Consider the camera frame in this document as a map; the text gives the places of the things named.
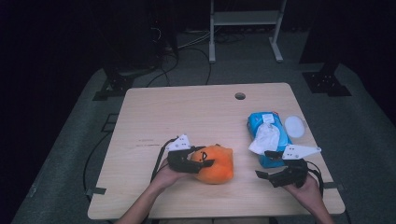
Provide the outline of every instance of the white shelf frame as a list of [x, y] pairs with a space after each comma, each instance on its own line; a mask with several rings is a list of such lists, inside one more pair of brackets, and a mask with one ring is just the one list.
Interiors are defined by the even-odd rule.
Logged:
[[215, 0], [210, 2], [210, 40], [209, 40], [209, 61], [216, 62], [215, 48], [215, 26], [220, 25], [266, 25], [274, 24], [276, 26], [274, 35], [269, 37], [271, 48], [274, 52], [276, 61], [283, 62], [282, 54], [277, 46], [277, 38], [282, 24], [283, 15], [287, 0], [282, 0], [280, 10], [266, 11], [226, 11], [215, 12]]

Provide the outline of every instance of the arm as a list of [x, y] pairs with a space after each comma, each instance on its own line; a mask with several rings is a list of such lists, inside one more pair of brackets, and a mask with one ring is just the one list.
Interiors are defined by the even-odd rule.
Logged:
[[134, 204], [126, 211], [126, 213], [116, 222], [122, 223], [136, 223], [140, 224], [154, 205], [157, 197], [168, 187], [176, 183], [181, 177], [189, 174], [178, 173], [171, 170], [168, 166], [167, 159], [163, 160], [161, 168], [157, 175], [143, 191]]
[[334, 223], [320, 195], [318, 182], [312, 175], [307, 176], [304, 185], [299, 189], [294, 185], [287, 185], [283, 188], [314, 216], [318, 224]]

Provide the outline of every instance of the white cloth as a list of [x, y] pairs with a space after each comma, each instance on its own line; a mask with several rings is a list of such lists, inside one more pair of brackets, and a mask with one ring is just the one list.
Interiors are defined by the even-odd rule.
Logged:
[[270, 123], [259, 126], [256, 137], [248, 149], [256, 154], [262, 155], [264, 151], [276, 151], [279, 144], [280, 131]]

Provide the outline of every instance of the dark background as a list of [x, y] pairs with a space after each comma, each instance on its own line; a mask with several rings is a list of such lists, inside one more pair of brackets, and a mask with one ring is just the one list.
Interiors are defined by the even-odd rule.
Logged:
[[[208, 0], [173, 2], [177, 31], [208, 28]], [[217, 2], [218, 9], [277, 7], [276, 1]], [[0, 222], [13, 218], [91, 75], [104, 64], [145, 67], [161, 57], [150, 41], [150, 27], [166, 23], [157, 2], [112, 3], [0, 1]], [[301, 63], [336, 54], [396, 123], [395, 11], [390, 0], [289, 0], [282, 30], [311, 28]]]

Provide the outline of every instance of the wooden table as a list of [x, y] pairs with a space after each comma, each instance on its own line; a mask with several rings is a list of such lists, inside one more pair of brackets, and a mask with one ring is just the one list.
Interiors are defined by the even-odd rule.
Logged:
[[[242, 93], [244, 100], [235, 98]], [[150, 218], [308, 214], [285, 190], [273, 188], [255, 174], [255, 170], [281, 170], [263, 169], [258, 155], [248, 150], [248, 116], [261, 111], [276, 111], [283, 123], [291, 115], [305, 120], [286, 83], [128, 90], [96, 185], [106, 193], [93, 195], [88, 216], [119, 218], [149, 184], [163, 144], [183, 133], [194, 146], [232, 148], [234, 178], [223, 185], [207, 185], [193, 177], [181, 179], [160, 195]], [[291, 140], [296, 145], [317, 146], [309, 127], [302, 138]], [[306, 159], [320, 168], [325, 183], [332, 182], [321, 154]], [[331, 214], [345, 210], [337, 189], [325, 189], [324, 202]]]

